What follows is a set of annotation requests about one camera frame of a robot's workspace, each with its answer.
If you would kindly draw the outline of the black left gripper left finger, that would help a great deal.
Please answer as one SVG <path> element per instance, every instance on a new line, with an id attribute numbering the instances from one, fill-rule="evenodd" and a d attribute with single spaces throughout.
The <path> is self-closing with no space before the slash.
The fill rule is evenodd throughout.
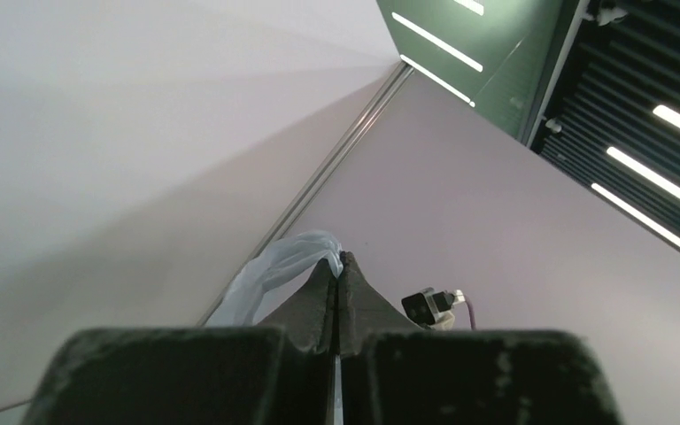
<path id="1" fill-rule="evenodd" d="M 26 424 L 326 424 L 336 278 L 319 261 L 260 323 L 91 328 L 46 369 Z"/>

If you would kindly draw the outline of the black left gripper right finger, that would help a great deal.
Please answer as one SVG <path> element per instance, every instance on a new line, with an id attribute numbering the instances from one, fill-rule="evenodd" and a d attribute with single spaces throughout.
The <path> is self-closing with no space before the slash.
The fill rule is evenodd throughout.
<path id="1" fill-rule="evenodd" d="M 339 342 L 347 424 L 620 424 L 591 349 L 555 329 L 420 328 L 340 256 Z"/>

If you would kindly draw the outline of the blue plastic trash bag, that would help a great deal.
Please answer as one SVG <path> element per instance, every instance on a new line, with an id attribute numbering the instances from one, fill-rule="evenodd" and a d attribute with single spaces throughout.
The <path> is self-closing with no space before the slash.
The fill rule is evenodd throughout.
<path id="1" fill-rule="evenodd" d="M 270 243 L 243 266 L 206 327 L 250 326 L 264 296 L 325 259 L 334 277 L 344 269 L 342 245 L 328 231 L 312 230 Z"/>

